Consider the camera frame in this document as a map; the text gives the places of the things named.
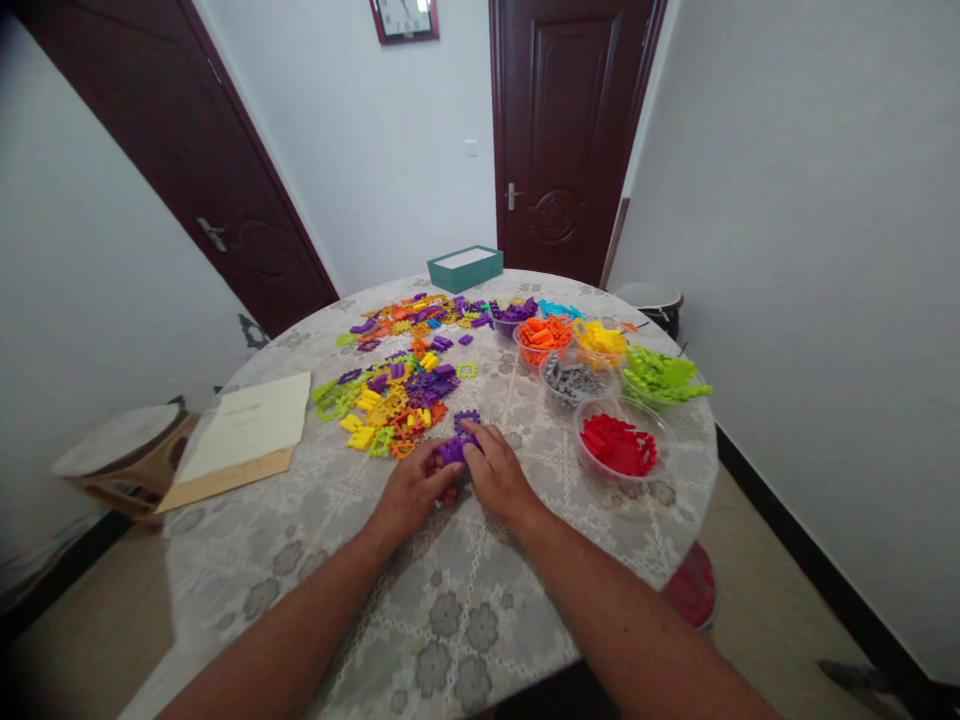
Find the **lace tablecloth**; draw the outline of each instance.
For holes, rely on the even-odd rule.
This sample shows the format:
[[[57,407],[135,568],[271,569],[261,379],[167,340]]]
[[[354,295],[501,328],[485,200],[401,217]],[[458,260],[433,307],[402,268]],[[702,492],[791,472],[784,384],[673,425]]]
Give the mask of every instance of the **lace tablecloth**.
[[[442,292],[425,275],[380,285],[303,320],[261,350],[224,392],[310,370],[317,387],[379,362],[409,343],[388,338],[372,353],[334,341],[360,314],[418,292]],[[602,290],[541,273],[507,270],[469,299],[530,295],[588,315],[645,318]],[[456,339],[460,328],[440,334]],[[489,328],[455,344],[444,362],[475,362],[429,435],[452,435],[453,414],[476,408],[516,450],[537,494],[579,532],[662,588],[697,537],[716,479],[713,416],[704,399],[668,418],[676,434],[672,477],[630,496],[596,495],[576,456],[571,414]],[[661,352],[675,343],[655,324],[631,336]],[[226,646],[361,528],[393,467],[347,447],[337,422],[307,408],[303,441],[284,475],[182,508],[167,517],[166,562],[178,633],[205,632]],[[206,427],[212,410],[205,413]],[[578,658],[577,648],[514,539],[487,518],[469,486],[437,511],[377,582],[338,651],[308,717],[459,717],[492,705]],[[318,609],[317,622],[324,622]]]

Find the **white paper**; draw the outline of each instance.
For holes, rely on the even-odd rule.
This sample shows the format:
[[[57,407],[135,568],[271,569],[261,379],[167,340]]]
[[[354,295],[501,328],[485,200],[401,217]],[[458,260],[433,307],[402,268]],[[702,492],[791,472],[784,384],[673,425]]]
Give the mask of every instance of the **white paper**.
[[[440,267],[447,268],[447,270],[453,270],[454,268],[463,267],[477,260],[483,260],[485,257],[492,256],[492,252],[481,250],[480,248],[473,248],[472,250],[464,250],[462,253],[451,255],[443,260],[437,260],[436,264]]]
[[[305,372],[224,395],[174,483],[196,480],[296,445],[303,437],[309,394],[310,373]]]

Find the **tile floor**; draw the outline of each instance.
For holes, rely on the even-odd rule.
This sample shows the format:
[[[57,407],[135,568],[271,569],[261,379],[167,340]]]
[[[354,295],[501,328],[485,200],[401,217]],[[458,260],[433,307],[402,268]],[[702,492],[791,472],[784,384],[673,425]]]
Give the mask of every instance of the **tile floor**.
[[[875,720],[814,664],[863,653],[726,470],[701,541],[720,591],[710,636],[773,706],[787,718]],[[40,714],[116,718],[173,644],[168,594],[159,534],[134,528],[17,641],[19,666],[43,683]]]

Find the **clock face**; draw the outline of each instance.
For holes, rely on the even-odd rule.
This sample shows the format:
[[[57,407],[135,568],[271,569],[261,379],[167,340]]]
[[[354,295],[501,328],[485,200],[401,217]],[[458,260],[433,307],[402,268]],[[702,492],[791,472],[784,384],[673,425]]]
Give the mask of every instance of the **clock face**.
[[[428,0],[378,0],[378,4],[383,33],[388,38],[409,37],[432,29]]]

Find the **wooden door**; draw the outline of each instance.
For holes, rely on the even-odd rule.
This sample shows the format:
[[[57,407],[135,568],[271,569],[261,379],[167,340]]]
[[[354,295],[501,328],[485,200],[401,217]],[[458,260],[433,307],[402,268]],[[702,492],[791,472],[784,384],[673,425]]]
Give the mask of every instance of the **wooden door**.
[[[268,335],[337,299],[190,0],[17,5]]]
[[[653,57],[648,21],[656,6],[659,29],[663,5],[491,0],[498,244],[508,267],[600,284]]]

